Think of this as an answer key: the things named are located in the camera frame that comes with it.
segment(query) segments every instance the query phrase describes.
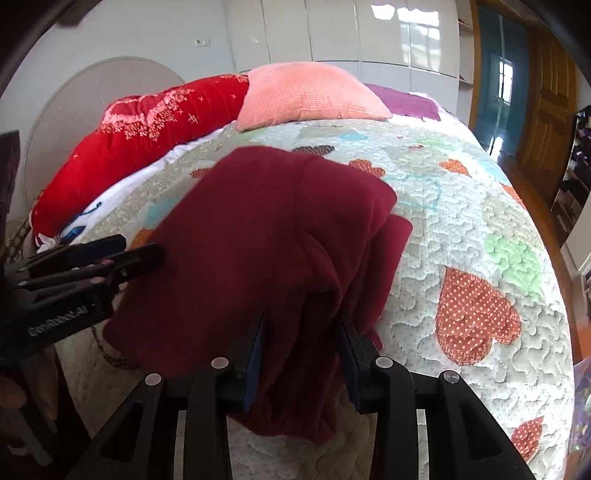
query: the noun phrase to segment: orange polka dot heart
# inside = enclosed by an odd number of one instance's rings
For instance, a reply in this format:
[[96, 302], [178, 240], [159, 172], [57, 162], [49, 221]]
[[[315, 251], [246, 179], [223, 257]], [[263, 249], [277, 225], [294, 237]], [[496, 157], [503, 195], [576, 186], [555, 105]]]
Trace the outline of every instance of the orange polka dot heart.
[[451, 171], [452, 173], [460, 173], [462, 175], [466, 175], [466, 176], [470, 177], [470, 174], [468, 173], [468, 169], [459, 160], [454, 160], [453, 158], [450, 158], [447, 161], [439, 162], [439, 166], [441, 168], [445, 168], [448, 171]]
[[458, 365], [474, 365], [491, 350], [493, 339], [512, 343], [521, 319], [509, 301], [485, 280], [446, 267], [436, 316], [437, 341]]
[[505, 190], [509, 195], [511, 195], [511, 197], [517, 203], [519, 203], [524, 210], [527, 210], [527, 208], [525, 208], [525, 204], [523, 203], [523, 200], [521, 200], [521, 198], [519, 197], [519, 195], [517, 195], [517, 192], [515, 191], [515, 189], [512, 186], [505, 185], [503, 183], [501, 183], [501, 186], [503, 187], [503, 190]]
[[202, 179], [211, 170], [211, 168], [198, 168], [197, 170], [193, 170], [189, 175], [191, 175], [194, 179]]
[[513, 445], [515, 445], [515, 448], [526, 462], [533, 458], [540, 447], [543, 421], [544, 417], [525, 421], [511, 435]]
[[363, 158], [356, 158], [349, 162], [349, 167], [355, 167], [360, 170], [366, 171], [367, 173], [381, 179], [386, 176], [386, 171], [383, 168], [374, 167], [369, 160]]

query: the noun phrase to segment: pink pillow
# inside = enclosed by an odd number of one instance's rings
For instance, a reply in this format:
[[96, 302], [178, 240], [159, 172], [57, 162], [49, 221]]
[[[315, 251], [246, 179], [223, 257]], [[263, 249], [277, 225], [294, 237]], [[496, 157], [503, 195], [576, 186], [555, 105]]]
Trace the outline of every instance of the pink pillow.
[[392, 117], [359, 80], [325, 63], [272, 63], [248, 72], [248, 80], [236, 120], [239, 132], [302, 120]]

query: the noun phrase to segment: red patterned cushion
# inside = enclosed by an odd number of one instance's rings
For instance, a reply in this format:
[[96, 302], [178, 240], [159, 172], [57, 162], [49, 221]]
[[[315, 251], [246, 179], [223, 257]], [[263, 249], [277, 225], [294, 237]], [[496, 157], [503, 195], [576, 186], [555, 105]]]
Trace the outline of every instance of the red patterned cushion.
[[35, 235], [55, 237], [118, 181], [235, 120], [247, 90], [246, 76], [227, 74], [109, 105], [33, 207]]

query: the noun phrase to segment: white wardrobe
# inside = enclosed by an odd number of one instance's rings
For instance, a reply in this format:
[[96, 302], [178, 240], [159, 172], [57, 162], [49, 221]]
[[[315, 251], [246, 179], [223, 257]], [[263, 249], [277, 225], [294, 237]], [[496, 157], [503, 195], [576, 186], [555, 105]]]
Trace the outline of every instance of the white wardrobe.
[[325, 61], [364, 83], [425, 92], [456, 113], [456, 0], [226, 0], [238, 72]]

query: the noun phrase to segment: window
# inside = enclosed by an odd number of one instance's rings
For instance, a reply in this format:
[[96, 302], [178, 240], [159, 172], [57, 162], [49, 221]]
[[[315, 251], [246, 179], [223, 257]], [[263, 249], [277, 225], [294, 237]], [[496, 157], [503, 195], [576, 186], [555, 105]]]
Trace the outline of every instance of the window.
[[506, 103], [511, 103], [511, 91], [513, 90], [513, 67], [507, 62], [499, 62], [499, 98]]

